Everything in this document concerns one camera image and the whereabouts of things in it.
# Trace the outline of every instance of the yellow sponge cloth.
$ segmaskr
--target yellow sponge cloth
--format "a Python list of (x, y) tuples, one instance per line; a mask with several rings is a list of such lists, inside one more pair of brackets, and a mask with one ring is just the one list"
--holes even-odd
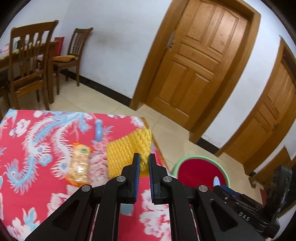
[(151, 151), (151, 128), (137, 129), (128, 136), (112, 141), (107, 146), (107, 165), (109, 177), (119, 176), (124, 166), (133, 162), (134, 153), (141, 157), (140, 171), (149, 169), (148, 157)]

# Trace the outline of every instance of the red tablecloth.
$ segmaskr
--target red tablecloth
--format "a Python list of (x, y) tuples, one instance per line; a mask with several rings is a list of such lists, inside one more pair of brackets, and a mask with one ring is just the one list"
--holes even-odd
[[(94, 122), (101, 119), (104, 135), (94, 141)], [(142, 127), (139, 117), (9, 110), (0, 124), (0, 219), (9, 233), (23, 241), (77, 188), (65, 181), (78, 141), (92, 146), (90, 182), (93, 187), (108, 181), (107, 144)], [(157, 163), (162, 156), (155, 145)], [(135, 205), (123, 204), (119, 240), (169, 241), (167, 205), (153, 205), (149, 177), (140, 179)]]

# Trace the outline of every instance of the door frame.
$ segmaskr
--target door frame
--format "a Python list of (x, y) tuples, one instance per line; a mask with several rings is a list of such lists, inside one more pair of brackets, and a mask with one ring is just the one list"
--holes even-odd
[[(258, 111), (259, 107), (263, 104), (264, 98), (267, 93), (270, 91), (272, 84), (276, 78), (282, 56), (285, 55), (285, 59), (289, 63), (288, 69), (292, 75), (294, 75), (294, 81), (296, 76), (296, 59), (290, 50), (287, 43), (284, 41), (283, 38), (280, 40), (279, 50), (276, 56), (276, 61), (274, 63), (274, 67), (272, 69), (271, 75), (268, 79), (268, 82), (263, 90), (260, 98), (258, 99), (257, 103), (249, 113), (248, 117), (244, 120), (238, 130), (234, 133), (234, 135), (228, 140), (228, 142), (215, 154), (215, 156), (219, 157), (223, 152), (225, 152), (233, 143), (234, 141), (241, 135), (244, 129), (249, 125), (251, 120), (253, 119), (255, 113)], [(292, 107), (285, 115), (283, 116), (283, 120), (285, 121), (285, 125), (280, 125), (279, 128), (267, 139), (267, 141), (263, 144), (263, 146), (257, 150), (244, 164), (244, 171), (246, 175), (250, 175), (269, 155), (274, 151), (274, 149), (280, 144), (282, 139), (288, 133), (289, 129), (291, 128), (295, 118), (296, 118), (296, 104), (293, 103), (294, 108)]]
[[(167, 43), (172, 32), (176, 29), (188, 1), (189, 0), (173, 0), (168, 8), (142, 69), (141, 76), (129, 106), (131, 109), (137, 110), (145, 103), (152, 82), (166, 52)], [(203, 114), (190, 130), (189, 140), (193, 143), (196, 143), (200, 139), (201, 135), (212, 123), (237, 84), (253, 50), (261, 19), (261, 14), (243, 0), (220, 0), (219, 2), (244, 14), (245, 17), (248, 18), (248, 24), (237, 53), (219, 89)]]

